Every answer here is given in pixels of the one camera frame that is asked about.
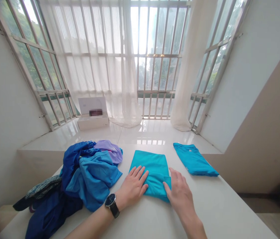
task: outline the wall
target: wall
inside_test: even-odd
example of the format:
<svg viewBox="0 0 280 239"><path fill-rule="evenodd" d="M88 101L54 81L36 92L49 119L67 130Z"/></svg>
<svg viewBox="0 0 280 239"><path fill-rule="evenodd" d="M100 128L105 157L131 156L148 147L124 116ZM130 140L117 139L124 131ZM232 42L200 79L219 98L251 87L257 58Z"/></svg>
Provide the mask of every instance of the wall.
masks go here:
<svg viewBox="0 0 280 239"><path fill-rule="evenodd" d="M280 0L252 0L201 136L225 152L280 60Z"/></svg>
<svg viewBox="0 0 280 239"><path fill-rule="evenodd" d="M280 61L225 154L206 159L239 193L280 193Z"/></svg>
<svg viewBox="0 0 280 239"><path fill-rule="evenodd" d="M17 149L47 133L20 68L0 35L0 206L20 199L37 179Z"/></svg>

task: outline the window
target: window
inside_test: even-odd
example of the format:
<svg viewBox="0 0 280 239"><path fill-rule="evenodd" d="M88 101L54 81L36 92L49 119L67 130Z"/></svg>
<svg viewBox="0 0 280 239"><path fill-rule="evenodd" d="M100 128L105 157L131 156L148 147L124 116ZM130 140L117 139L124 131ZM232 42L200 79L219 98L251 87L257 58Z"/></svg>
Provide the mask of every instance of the window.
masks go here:
<svg viewBox="0 0 280 239"><path fill-rule="evenodd" d="M249 4L250 0L218 0L188 114L192 130L197 134L207 117L215 91L225 71L236 33Z"/></svg>
<svg viewBox="0 0 280 239"><path fill-rule="evenodd" d="M191 7L186 1L131 1L138 103L142 117L169 119Z"/></svg>
<svg viewBox="0 0 280 239"><path fill-rule="evenodd" d="M50 130L76 117L37 1L0 0L0 23Z"/></svg>

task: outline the white curtain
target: white curtain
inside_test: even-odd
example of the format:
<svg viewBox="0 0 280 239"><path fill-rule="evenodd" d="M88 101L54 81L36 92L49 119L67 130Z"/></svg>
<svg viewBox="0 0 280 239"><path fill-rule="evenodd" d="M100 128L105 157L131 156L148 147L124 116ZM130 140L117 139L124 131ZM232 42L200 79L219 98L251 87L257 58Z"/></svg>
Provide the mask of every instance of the white curtain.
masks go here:
<svg viewBox="0 0 280 239"><path fill-rule="evenodd" d="M188 120L189 104L196 77L205 54L217 0L194 0L186 36L179 79L171 114L171 124L180 131L192 129Z"/></svg>
<svg viewBox="0 0 280 239"><path fill-rule="evenodd" d="M104 96L110 121L141 122L129 0L40 0L72 99Z"/></svg>

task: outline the cardboard box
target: cardboard box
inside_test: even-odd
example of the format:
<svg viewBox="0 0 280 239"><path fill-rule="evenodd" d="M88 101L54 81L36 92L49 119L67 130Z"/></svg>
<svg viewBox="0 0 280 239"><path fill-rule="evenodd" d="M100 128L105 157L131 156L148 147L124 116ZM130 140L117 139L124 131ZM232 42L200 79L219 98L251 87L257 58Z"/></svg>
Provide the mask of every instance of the cardboard box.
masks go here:
<svg viewBox="0 0 280 239"><path fill-rule="evenodd" d="M109 125L107 105L104 97L79 98L81 116L78 120L80 130L100 128ZM90 116L90 111L101 109L103 115Z"/></svg>

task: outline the lavender clothing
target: lavender clothing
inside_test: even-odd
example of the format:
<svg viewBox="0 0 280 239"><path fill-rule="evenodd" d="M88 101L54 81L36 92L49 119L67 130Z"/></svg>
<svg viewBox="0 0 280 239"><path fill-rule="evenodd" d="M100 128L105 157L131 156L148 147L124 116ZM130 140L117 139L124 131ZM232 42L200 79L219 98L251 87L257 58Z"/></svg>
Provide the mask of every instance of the lavender clothing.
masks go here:
<svg viewBox="0 0 280 239"><path fill-rule="evenodd" d="M118 145L112 144L110 140L99 140L94 146L101 151L107 150L114 164L119 164L122 161L122 153Z"/></svg>

